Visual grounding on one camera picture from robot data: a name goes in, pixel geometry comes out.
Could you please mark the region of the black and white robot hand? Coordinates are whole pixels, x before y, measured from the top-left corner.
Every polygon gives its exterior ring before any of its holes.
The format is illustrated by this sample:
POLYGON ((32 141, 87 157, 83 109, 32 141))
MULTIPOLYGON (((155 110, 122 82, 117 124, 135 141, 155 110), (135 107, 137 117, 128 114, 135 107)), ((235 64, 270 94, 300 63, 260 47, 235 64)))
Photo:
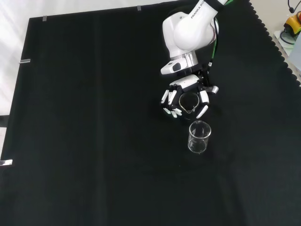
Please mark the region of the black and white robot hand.
POLYGON ((170 83, 160 105, 174 118, 199 119, 209 108, 209 95, 218 90, 209 80, 209 70, 199 70, 170 83))

